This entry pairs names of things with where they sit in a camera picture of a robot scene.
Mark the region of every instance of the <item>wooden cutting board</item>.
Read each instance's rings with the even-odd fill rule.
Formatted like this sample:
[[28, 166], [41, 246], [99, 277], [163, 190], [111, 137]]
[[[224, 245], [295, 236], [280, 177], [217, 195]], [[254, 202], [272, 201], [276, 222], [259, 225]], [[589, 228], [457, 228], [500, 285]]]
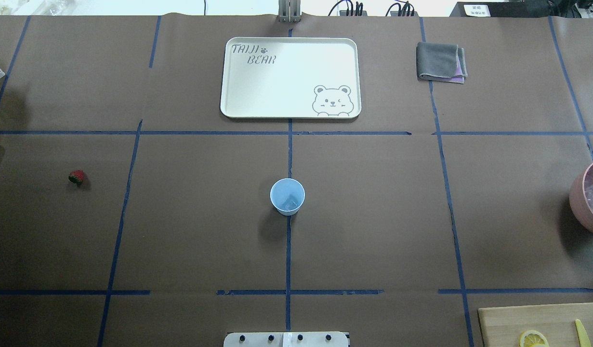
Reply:
[[519, 336], [538, 330], [550, 347], [579, 347], [580, 319], [593, 347], [593, 303], [490, 307], [478, 310], [485, 347], [519, 347]]

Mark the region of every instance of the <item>bear ear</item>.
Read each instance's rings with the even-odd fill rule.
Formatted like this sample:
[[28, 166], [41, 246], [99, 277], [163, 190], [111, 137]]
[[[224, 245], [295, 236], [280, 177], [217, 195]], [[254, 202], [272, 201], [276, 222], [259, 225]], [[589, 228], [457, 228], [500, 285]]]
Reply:
[[344, 92], [345, 94], [350, 94], [350, 92], [351, 92], [349, 86], [340, 86], [339, 90], [341, 90], [341, 92]]

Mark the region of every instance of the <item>pink bowl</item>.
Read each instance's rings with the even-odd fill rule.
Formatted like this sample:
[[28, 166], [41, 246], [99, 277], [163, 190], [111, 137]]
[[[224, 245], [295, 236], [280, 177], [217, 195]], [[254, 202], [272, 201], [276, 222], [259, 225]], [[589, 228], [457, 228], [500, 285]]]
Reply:
[[593, 232], [593, 212], [585, 197], [585, 178], [593, 172], [593, 163], [581, 173], [570, 188], [570, 207], [582, 226]]

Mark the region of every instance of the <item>bowl of ice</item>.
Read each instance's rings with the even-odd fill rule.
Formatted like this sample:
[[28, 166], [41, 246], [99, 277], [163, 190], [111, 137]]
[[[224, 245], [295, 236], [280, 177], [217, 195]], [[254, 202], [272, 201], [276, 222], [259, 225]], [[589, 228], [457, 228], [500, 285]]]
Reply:
[[581, 225], [593, 232], [593, 163], [572, 182], [570, 207]]

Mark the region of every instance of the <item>blue cup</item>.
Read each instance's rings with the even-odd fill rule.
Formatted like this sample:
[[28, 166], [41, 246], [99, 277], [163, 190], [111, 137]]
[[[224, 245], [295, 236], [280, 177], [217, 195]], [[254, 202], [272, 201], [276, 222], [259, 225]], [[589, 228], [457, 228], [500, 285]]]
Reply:
[[282, 215], [293, 215], [305, 202], [305, 188], [297, 180], [283, 178], [270, 189], [270, 202]]

